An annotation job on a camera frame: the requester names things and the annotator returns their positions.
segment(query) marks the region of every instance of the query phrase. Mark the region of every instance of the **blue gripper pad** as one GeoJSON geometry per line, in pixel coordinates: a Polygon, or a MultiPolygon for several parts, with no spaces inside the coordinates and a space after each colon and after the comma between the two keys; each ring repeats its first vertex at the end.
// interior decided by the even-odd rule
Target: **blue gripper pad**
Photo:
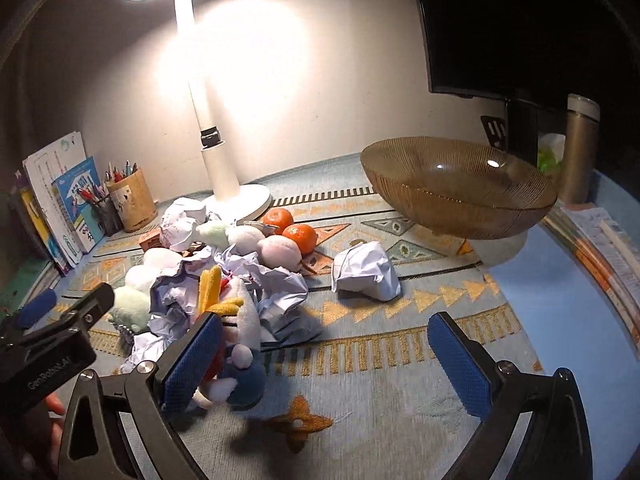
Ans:
{"type": "Polygon", "coordinates": [[[485,420],[491,411],[490,383],[440,314],[429,318],[427,338],[466,412],[485,420]]]}
{"type": "Polygon", "coordinates": [[[16,327],[21,330],[31,328],[56,306],[57,300],[56,293],[48,288],[18,311],[16,327]]]}
{"type": "Polygon", "coordinates": [[[164,395],[160,407],[162,413],[171,415],[187,409],[191,397],[220,347],[221,339],[222,322],[218,316],[211,316],[184,349],[164,381],[164,395]]]}

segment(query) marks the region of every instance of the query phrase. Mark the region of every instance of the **tangerine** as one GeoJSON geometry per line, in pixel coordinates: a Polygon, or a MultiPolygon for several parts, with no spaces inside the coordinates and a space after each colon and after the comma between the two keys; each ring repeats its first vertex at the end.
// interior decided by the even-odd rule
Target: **tangerine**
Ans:
{"type": "Polygon", "coordinates": [[[274,234],[281,235],[285,228],[293,224],[293,215],[283,207],[274,207],[262,217],[262,223],[277,226],[274,234]]]}
{"type": "Polygon", "coordinates": [[[318,233],[310,225],[293,224],[284,229],[282,236],[293,240],[302,254],[310,254],[316,248],[318,233]]]}

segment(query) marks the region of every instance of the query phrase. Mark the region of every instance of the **lamp light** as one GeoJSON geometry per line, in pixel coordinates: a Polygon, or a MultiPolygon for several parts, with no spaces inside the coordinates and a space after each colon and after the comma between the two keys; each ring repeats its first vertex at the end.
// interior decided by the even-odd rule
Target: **lamp light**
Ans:
{"type": "Polygon", "coordinates": [[[207,209],[226,222],[253,220],[270,205],[271,193],[265,186],[240,186],[224,140],[214,125],[204,81],[200,75],[195,41],[195,18],[191,0],[174,0],[178,37],[182,46],[191,101],[200,127],[202,158],[214,195],[207,198],[207,209]]]}

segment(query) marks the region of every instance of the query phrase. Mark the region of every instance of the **lamp base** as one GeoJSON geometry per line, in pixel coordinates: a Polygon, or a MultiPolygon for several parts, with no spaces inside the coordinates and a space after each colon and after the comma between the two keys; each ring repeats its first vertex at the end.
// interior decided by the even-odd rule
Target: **lamp base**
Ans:
{"type": "Polygon", "coordinates": [[[255,220],[267,211],[271,205],[269,189],[260,184],[244,184],[240,193],[230,200],[218,202],[215,195],[203,200],[207,213],[213,211],[223,221],[232,223],[244,220],[255,220]]]}

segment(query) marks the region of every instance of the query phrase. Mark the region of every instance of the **pen holder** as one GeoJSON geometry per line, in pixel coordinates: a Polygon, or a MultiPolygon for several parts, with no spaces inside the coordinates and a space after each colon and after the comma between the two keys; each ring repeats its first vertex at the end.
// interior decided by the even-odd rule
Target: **pen holder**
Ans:
{"type": "Polygon", "coordinates": [[[158,216],[142,170],[119,182],[108,182],[107,188],[127,233],[143,228],[158,216]]]}
{"type": "Polygon", "coordinates": [[[122,230],[122,222],[111,197],[106,196],[98,200],[97,203],[91,204],[91,207],[94,209],[98,224],[106,236],[114,235],[122,230]]]}

